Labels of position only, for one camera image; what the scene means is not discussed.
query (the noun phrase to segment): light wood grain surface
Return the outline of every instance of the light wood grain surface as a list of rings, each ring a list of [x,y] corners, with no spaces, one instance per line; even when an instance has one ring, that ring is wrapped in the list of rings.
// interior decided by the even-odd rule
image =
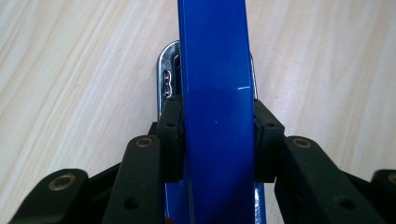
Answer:
[[[396,169],[396,2],[247,0],[247,14],[259,98],[286,134],[367,180]],[[44,176],[121,160],[156,119],[155,63],[177,39],[176,0],[0,1],[0,223]]]

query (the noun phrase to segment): blue object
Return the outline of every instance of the blue object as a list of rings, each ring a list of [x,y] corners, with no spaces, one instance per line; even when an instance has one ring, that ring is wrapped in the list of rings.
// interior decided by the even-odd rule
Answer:
[[[254,223],[253,88],[244,0],[179,0],[193,223]]]

